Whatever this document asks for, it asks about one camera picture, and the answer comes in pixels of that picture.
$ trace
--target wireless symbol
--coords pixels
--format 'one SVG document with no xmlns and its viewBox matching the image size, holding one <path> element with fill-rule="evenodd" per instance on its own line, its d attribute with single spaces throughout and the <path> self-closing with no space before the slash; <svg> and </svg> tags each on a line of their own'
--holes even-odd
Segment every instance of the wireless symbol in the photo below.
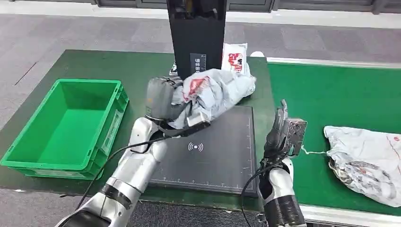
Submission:
<svg viewBox="0 0 401 227">
<path fill-rule="evenodd" d="M 199 145 L 194 145 L 192 142 L 188 144 L 188 150 L 191 151 L 193 149 L 197 149 L 198 151 L 203 151 L 203 144 L 200 143 Z"/>
</svg>

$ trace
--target gray carpet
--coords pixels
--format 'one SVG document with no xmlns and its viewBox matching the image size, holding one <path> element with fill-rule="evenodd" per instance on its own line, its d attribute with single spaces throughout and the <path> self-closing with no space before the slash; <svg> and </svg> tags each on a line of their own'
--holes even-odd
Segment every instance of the gray carpet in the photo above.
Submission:
<svg viewBox="0 0 401 227">
<path fill-rule="evenodd" d="M 248 54 L 342 61 L 401 62 L 401 31 L 393 29 L 227 23 L 228 43 Z M 65 49 L 173 52 L 167 20 L 0 15 L 0 129 Z M 0 190 L 0 226 L 50 227 L 79 198 Z M 254 215 L 248 214 L 254 224 Z M 129 226 L 245 226 L 241 213 L 141 203 Z"/>
</svg>

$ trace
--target black scanning pad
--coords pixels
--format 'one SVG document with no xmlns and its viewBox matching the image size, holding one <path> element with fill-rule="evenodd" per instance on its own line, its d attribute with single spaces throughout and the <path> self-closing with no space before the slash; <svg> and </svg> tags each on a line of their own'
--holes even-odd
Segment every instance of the black scanning pad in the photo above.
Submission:
<svg viewBox="0 0 401 227">
<path fill-rule="evenodd" d="M 208 128 L 167 140 L 167 146 L 150 185 L 240 194 L 257 166 L 252 107 L 234 106 Z M 257 196 L 256 187 L 255 179 L 245 195 Z"/>
</svg>

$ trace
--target table edge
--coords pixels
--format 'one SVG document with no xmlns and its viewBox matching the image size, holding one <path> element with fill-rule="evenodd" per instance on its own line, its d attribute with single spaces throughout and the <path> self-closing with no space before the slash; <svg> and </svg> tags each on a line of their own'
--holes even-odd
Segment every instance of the table edge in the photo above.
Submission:
<svg viewBox="0 0 401 227">
<path fill-rule="evenodd" d="M 292 63 L 292 64 L 311 64 L 328 65 L 354 68 L 380 68 L 380 69 L 401 69 L 401 63 L 380 63 L 380 62 L 358 62 L 358 61 L 333 61 L 316 59 L 297 59 L 297 58 L 273 58 L 267 57 L 267 63 Z"/>
</svg>

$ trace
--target wrinkled plastic bag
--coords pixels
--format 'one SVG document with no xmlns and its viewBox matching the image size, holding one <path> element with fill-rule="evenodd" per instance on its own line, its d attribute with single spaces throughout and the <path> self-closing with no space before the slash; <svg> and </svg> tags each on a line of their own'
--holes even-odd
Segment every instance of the wrinkled plastic bag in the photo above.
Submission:
<svg viewBox="0 0 401 227">
<path fill-rule="evenodd" d="M 392 207 L 401 206 L 401 135 L 324 127 L 329 167 L 348 188 Z"/>
<path fill-rule="evenodd" d="M 192 103 L 187 105 L 180 116 L 169 125 L 176 129 L 185 126 L 186 117 L 204 113 L 212 121 L 236 105 L 243 97 L 255 90 L 255 80 L 251 74 L 211 69 L 194 73 L 184 80 L 183 86 L 176 88 L 173 104 Z"/>
</svg>

